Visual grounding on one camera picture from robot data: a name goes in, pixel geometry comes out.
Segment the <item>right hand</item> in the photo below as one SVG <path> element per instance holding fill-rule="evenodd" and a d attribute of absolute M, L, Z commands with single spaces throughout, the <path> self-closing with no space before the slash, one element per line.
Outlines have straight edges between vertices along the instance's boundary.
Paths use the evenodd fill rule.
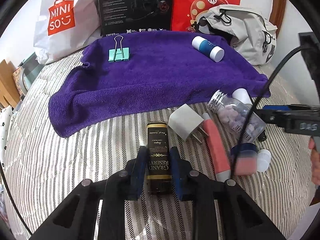
<path fill-rule="evenodd" d="M 316 150 L 316 144 L 313 138 L 310 138 L 309 149 L 311 150 L 310 160 L 312 168 L 312 182 L 319 186 L 320 185 L 320 169 L 319 169 L 319 152 Z"/>

